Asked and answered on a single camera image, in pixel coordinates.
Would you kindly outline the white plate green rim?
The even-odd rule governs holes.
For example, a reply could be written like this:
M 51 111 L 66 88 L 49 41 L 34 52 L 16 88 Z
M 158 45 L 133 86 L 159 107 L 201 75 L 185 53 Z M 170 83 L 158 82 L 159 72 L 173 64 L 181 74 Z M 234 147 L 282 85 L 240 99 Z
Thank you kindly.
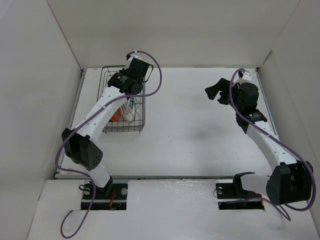
M 136 104 L 137 104 L 136 97 L 130 97 L 127 99 L 127 109 L 129 113 L 134 114 L 136 112 L 136 109 L 137 109 Z

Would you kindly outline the white plate red characters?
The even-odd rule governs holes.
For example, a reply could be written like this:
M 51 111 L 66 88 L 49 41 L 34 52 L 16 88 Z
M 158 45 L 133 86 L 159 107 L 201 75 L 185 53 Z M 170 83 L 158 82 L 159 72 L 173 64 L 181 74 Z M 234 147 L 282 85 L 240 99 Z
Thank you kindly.
M 121 106 L 122 117 L 125 121 L 132 123 L 135 121 L 136 118 L 136 107 L 133 104 L 130 106 L 129 104 L 125 103 Z

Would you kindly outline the orange plate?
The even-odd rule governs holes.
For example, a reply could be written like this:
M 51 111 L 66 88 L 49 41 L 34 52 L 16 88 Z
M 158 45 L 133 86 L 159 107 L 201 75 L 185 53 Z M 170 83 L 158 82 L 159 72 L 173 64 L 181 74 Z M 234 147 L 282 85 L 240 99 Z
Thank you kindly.
M 122 111 L 120 108 L 113 114 L 113 116 L 110 118 L 110 120 L 112 122 L 123 122 L 124 121 L 123 114 L 122 114 Z

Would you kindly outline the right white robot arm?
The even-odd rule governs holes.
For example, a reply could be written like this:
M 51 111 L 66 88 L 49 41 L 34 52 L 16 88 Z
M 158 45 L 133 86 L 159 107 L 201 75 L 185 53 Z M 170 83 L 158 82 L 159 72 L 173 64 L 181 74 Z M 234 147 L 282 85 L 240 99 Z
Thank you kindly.
M 276 206 L 308 201 L 308 210 L 316 198 L 313 166 L 290 147 L 283 144 L 271 129 L 267 118 L 258 109 L 259 89 L 247 80 L 236 82 L 221 78 L 205 89 L 210 100 L 230 105 L 235 110 L 238 126 L 257 145 L 271 168 L 270 176 L 254 172 L 238 173 L 231 184 L 232 198 L 249 191 L 268 197 Z

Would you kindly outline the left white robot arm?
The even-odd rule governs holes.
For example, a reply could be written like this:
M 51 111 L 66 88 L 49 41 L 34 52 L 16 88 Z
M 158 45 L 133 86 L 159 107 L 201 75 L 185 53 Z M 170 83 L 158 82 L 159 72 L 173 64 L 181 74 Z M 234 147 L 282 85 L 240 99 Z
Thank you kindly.
M 127 95 L 141 92 L 149 64 L 138 55 L 130 55 L 125 68 L 115 72 L 86 117 L 76 125 L 82 126 L 65 144 L 65 155 L 92 179 L 94 192 L 102 199 L 111 195 L 112 177 L 102 163 L 103 152 L 98 138 L 116 111 L 128 102 Z

